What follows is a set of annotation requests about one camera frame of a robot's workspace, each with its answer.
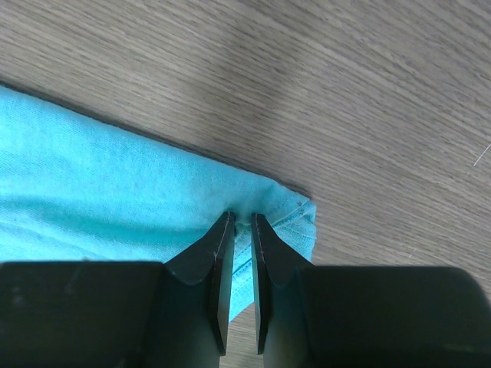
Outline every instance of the fabric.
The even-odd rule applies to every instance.
[[[253,302],[250,216],[306,258],[315,205],[277,182],[0,86],[0,261],[165,262],[237,218],[230,319]]]

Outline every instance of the wooden floor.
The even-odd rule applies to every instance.
[[[486,0],[0,0],[0,78],[310,195],[317,264],[491,295]],[[229,335],[261,366],[250,309]]]

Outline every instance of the wooden surface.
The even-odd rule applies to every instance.
[[[3,82],[310,195],[315,263],[456,265],[491,293],[486,0],[0,6]],[[261,366],[250,311],[222,366]]]

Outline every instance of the towel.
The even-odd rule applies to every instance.
[[[315,205],[274,180],[0,86],[0,261],[169,261],[236,214],[230,316],[253,302],[254,212],[305,258]]]

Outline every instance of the folded cloth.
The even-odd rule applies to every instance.
[[[253,302],[250,217],[309,259],[315,205],[277,182],[0,86],[0,261],[165,262],[236,214],[230,320]]]

